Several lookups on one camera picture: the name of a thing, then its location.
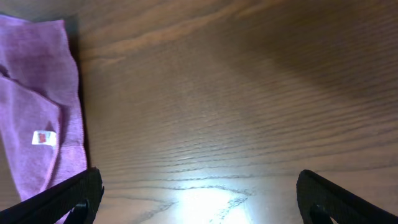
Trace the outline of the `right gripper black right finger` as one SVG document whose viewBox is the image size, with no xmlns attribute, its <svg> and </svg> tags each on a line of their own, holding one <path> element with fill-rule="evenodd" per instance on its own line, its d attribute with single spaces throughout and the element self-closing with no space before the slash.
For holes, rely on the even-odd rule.
<svg viewBox="0 0 398 224">
<path fill-rule="evenodd" d="M 397 216 L 311 170 L 299 174 L 297 204 L 304 224 L 395 224 Z"/>
</svg>

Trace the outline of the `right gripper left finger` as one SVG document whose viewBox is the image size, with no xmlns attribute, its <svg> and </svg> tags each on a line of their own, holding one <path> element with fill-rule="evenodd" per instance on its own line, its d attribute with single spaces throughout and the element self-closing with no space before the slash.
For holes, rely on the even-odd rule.
<svg viewBox="0 0 398 224">
<path fill-rule="evenodd" d="M 92 224 L 104 193 L 99 169 L 89 168 L 17 205 L 1 211 L 1 223 Z"/>
</svg>

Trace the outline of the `purple microfiber cloth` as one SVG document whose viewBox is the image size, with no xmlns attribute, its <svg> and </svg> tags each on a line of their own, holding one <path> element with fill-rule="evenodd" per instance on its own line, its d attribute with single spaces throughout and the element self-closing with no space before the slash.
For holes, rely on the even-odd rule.
<svg viewBox="0 0 398 224">
<path fill-rule="evenodd" d="M 23 201 L 88 166 L 78 86 L 62 20 L 1 17 L 1 139 Z"/>
</svg>

